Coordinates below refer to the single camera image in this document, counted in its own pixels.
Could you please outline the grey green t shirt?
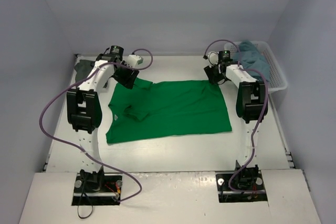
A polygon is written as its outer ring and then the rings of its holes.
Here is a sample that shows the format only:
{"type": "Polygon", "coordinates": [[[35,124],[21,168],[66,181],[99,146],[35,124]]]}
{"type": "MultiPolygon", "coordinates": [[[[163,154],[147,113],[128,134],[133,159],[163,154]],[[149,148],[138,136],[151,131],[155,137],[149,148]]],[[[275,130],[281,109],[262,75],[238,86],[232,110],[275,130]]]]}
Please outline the grey green t shirt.
{"type": "Polygon", "coordinates": [[[75,71],[75,82],[92,76],[79,85],[79,89],[82,91],[100,91],[106,88],[108,86],[108,79],[113,73],[111,66],[105,60],[79,60],[75,65],[75,71]]]}

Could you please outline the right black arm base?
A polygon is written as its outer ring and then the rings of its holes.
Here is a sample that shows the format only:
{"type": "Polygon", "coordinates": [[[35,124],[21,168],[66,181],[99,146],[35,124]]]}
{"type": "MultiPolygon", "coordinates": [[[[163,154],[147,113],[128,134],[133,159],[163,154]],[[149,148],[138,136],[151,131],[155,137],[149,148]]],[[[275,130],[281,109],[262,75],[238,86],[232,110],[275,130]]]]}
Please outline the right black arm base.
{"type": "Polygon", "coordinates": [[[257,165],[234,172],[216,172],[218,201],[222,204],[268,201],[261,171],[257,165]]]}

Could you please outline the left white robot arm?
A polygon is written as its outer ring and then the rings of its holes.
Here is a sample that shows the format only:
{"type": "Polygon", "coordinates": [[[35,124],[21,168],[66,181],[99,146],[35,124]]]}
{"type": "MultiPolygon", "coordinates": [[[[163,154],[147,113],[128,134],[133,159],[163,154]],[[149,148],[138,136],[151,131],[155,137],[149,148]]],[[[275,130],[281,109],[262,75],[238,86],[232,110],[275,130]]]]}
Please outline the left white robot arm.
{"type": "Polygon", "coordinates": [[[67,119],[77,133],[84,155],[80,176],[86,179],[86,186],[95,193],[105,186],[98,144],[98,128],[102,122],[99,93],[110,78],[132,89],[139,74],[135,68],[143,62],[143,58],[135,54],[123,57],[123,52],[122,47],[112,46],[108,54],[100,54],[91,63],[92,70],[84,81],[66,94],[67,119]]]}

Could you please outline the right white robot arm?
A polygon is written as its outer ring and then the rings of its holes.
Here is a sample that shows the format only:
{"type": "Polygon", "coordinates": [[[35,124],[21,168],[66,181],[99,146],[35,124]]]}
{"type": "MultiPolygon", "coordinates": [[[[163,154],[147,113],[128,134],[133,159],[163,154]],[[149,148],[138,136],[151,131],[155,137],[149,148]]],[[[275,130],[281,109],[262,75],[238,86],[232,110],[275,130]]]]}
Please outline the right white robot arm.
{"type": "Polygon", "coordinates": [[[268,112],[268,87],[265,80],[257,80],[234,62],[228,50],[207,52],[203,56],[209,62],[204,71],[211,84],[230,81],[238,89],[236,114],[241,119],[240,154],[236,168],[256,165],[258,127],[268,112]]]}

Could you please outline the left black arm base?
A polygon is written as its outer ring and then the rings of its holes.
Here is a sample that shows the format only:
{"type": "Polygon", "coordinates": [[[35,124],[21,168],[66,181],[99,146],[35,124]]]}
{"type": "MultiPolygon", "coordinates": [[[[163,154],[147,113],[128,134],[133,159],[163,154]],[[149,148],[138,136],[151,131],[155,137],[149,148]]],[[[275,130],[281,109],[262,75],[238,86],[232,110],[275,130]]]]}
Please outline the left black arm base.
{"type": "Polygon", "coordinates": [[[118,206],[122,194],[122,176],[104,174],[94,182],[85,177],[85,173],[76,175],[72,206],[118,206]]]}

